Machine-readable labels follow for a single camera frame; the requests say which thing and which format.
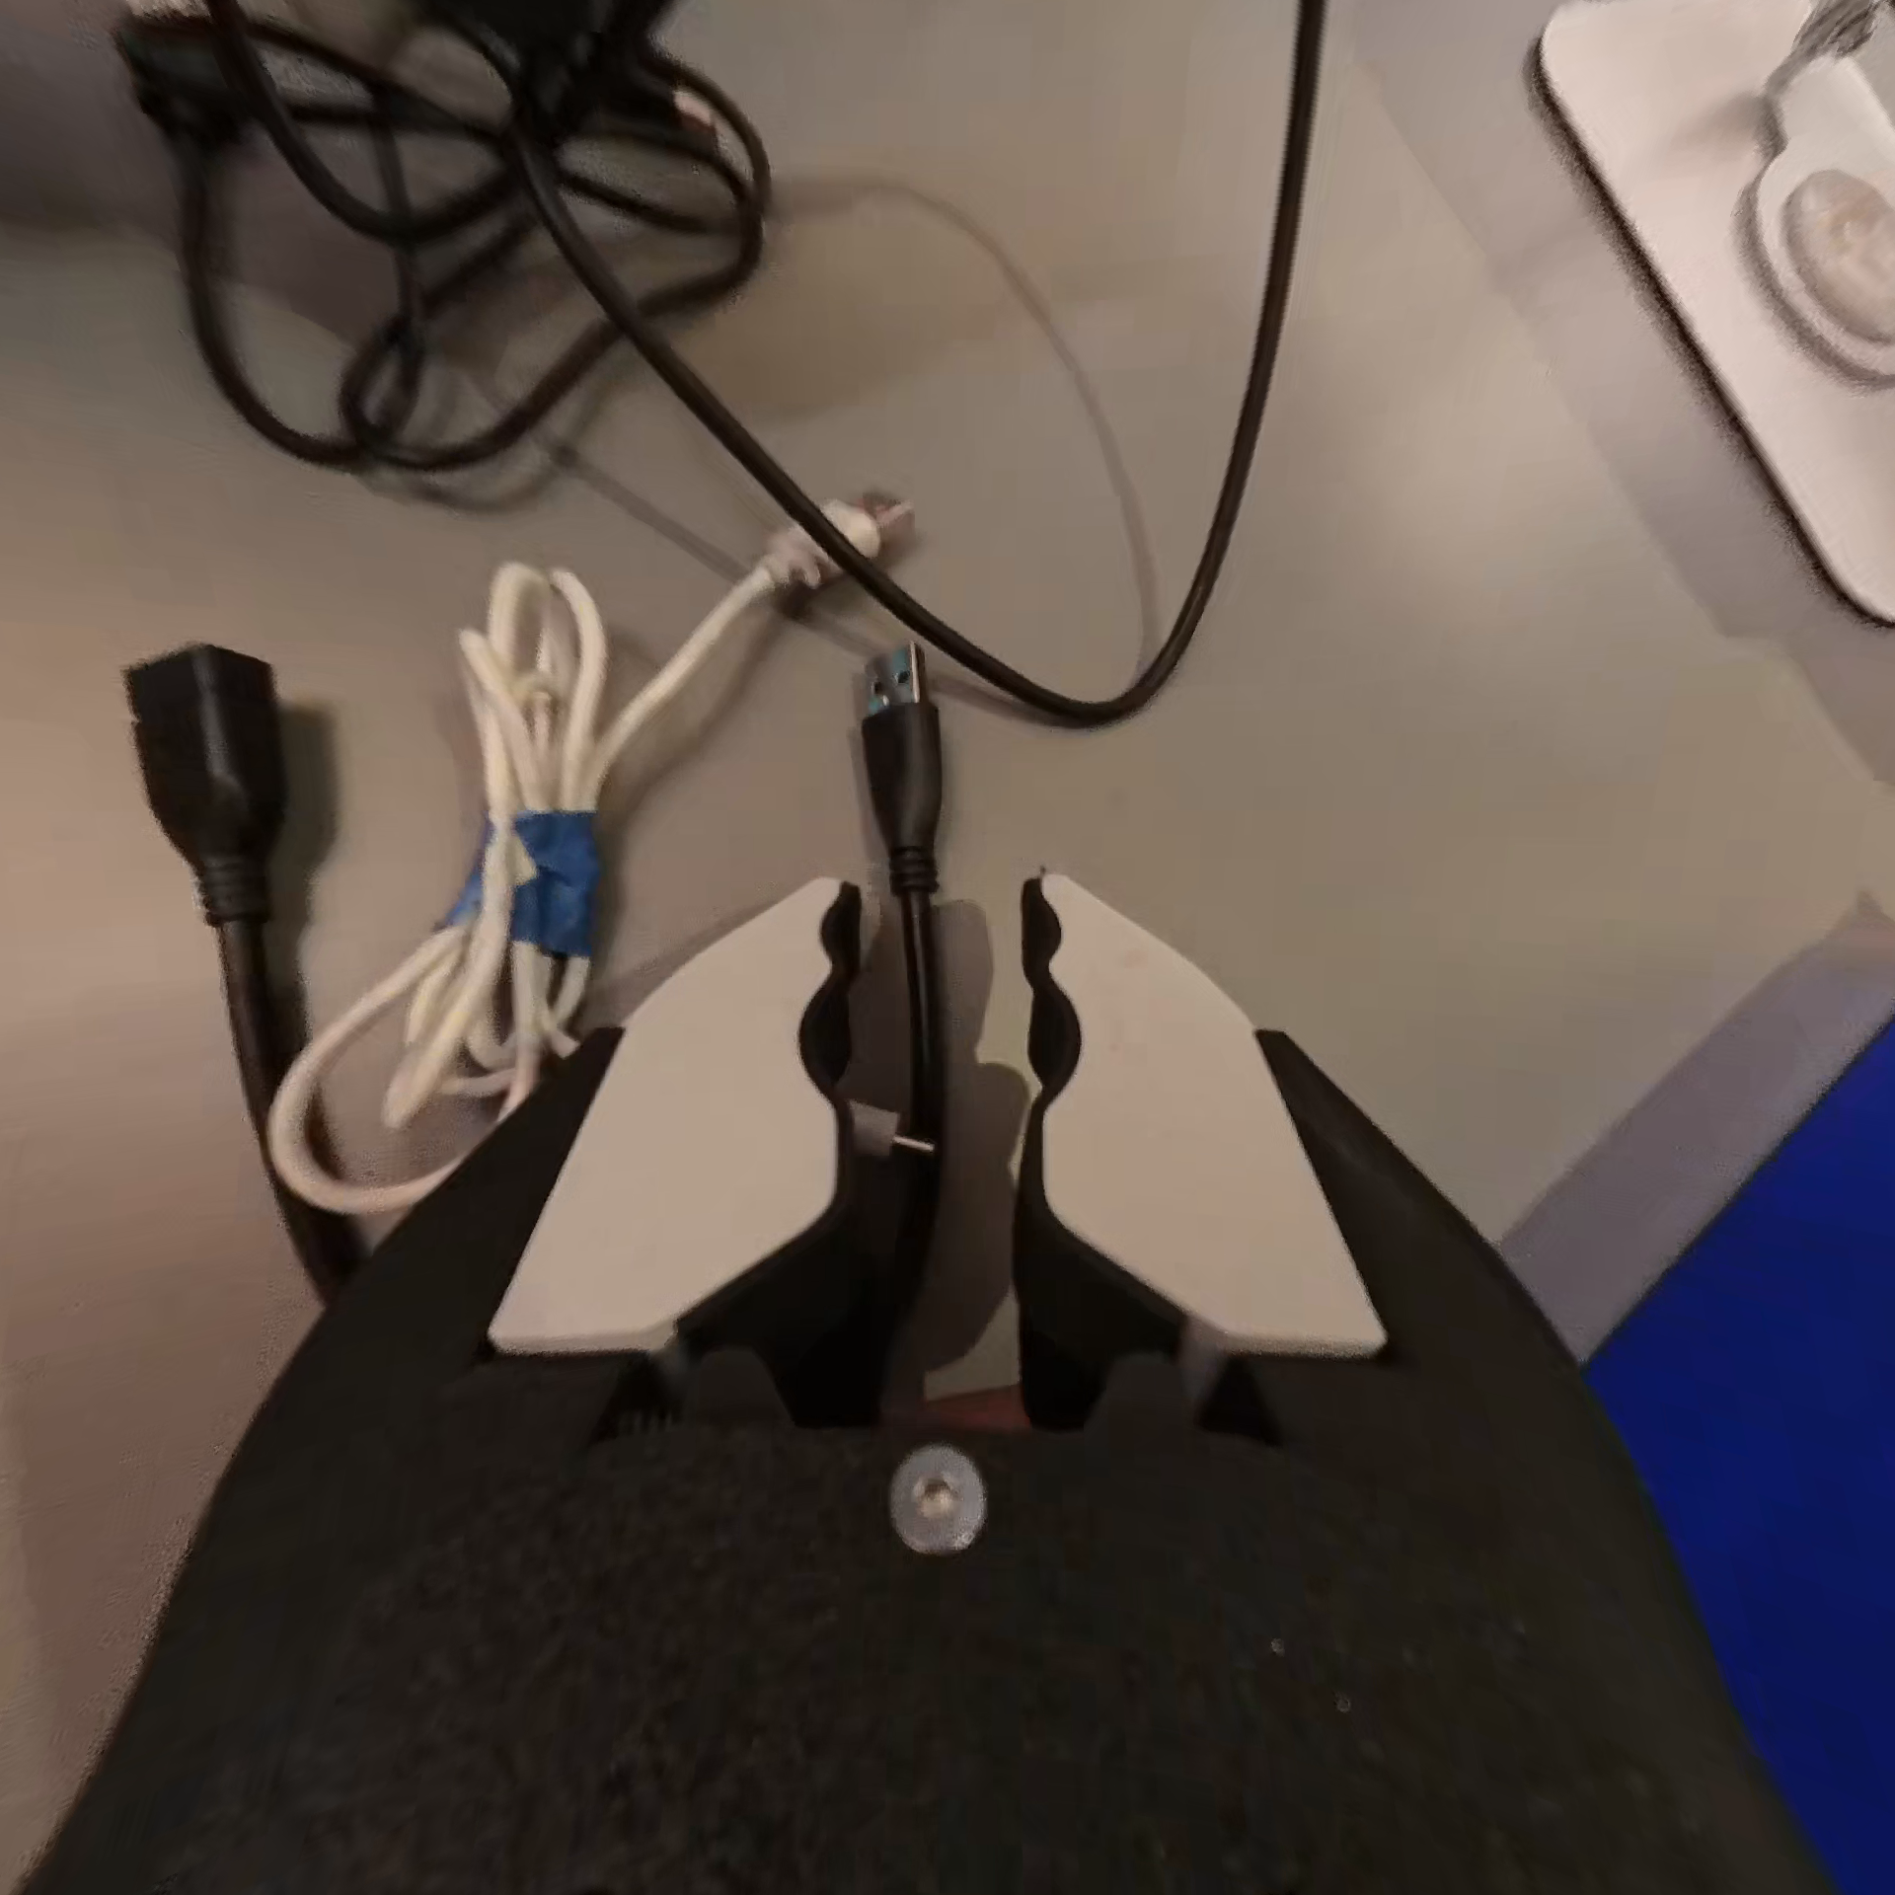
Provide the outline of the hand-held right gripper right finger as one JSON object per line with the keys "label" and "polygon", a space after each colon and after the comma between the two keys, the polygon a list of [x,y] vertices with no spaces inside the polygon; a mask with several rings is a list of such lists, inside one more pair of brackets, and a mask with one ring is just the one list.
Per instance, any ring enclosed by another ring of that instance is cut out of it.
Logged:
{"label": "hand-held right gripper right finger", "polygon": [[1213,976],[1068,873],[1022,888],[1031,991],[1013,1206],[1029,1425],[1081,1430],[1151,1359],[1246,1425],[1266,1363],[1382,1367],[1376,1313],[1283,1084]]}

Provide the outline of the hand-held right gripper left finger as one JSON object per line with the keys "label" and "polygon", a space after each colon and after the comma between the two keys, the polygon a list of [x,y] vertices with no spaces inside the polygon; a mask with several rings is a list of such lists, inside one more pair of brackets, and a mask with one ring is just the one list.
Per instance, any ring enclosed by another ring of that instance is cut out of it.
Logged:
{"label": "hand-held right gripper left finger", "polygon": [[879,1269],[844,1079],[862,888],[814,877],[623,1019],[488,1318],[503,1363],[757,1358],[808,1425],[879,1405]]}

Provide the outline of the blue plastic bin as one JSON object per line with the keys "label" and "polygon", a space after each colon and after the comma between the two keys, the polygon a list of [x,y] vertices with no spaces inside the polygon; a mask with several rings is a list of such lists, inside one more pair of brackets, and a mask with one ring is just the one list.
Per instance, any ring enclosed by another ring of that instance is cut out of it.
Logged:
{"label": "blue plastic bin", "polygon": [[1892,1890],[1892,1028],[1586,1381],[1835,1890]]}

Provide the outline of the grey desk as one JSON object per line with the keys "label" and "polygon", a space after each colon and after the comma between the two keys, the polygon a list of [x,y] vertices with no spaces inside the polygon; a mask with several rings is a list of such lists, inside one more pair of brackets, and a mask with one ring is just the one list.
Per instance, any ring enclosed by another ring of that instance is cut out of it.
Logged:
{"label": "grey desk", "polygon": [[[1210,973],[1504,1236],[1755,987],[1889,909],[1889,637],[1808,570],[1527,88],[1550,4],[1340,4],[1242,533],[1160,701],[1092,738],[951,684],[955,1191],[910,1358],[998,1367],[1020,887]],[[183,328],[106,4],[3,4],[3,1890],[79,1791],[316,1301],[124,665],[274,662],[316,1019],[478,828],[456,631],[572,569],[661,661],[768,510],[623,363],[508,506],[298,464]],[[779,222],[680,349],[904,578],[1107,694],[1193,565],[1240,393],[1285,4],[680,4]]]}

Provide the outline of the white folding stand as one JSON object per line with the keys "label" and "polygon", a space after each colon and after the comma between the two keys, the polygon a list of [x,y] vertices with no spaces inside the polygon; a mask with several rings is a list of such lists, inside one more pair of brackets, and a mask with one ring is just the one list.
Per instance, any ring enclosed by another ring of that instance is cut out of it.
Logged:
{"label": "white folding stand", "polygon": [[1889,630],[1889,4],[1561,4],[1531,70],[1816,569]]}

